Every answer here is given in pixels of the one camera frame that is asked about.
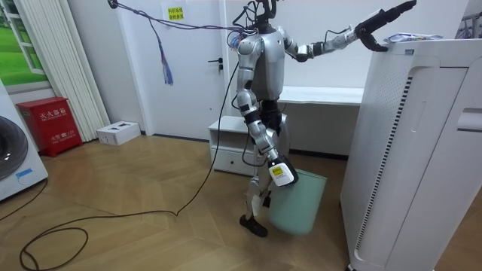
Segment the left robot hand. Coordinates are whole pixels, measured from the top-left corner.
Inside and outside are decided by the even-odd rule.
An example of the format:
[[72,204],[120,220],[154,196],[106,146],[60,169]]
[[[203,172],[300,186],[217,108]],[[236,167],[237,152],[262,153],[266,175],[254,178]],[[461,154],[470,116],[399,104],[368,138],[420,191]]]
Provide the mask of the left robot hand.
[[412,9],[417,3],[417,0],[403,2],[389,10],[380,9],[371,15],[365,21],[359,23],[355,27],[356,37],[363,43],[363,45],[373,52],[386,52],[388,47],[382,46],[373,36],[373,32],[398,19],[404,12]]

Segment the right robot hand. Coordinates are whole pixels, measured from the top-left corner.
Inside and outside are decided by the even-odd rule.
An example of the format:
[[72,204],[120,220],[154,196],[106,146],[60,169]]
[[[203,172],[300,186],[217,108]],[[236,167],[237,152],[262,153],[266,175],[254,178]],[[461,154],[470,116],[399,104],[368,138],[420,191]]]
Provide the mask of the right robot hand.
[[284,187],[296,183],[298,174],[285,155],[279,155],[268,163],[269,173],[277,187]]

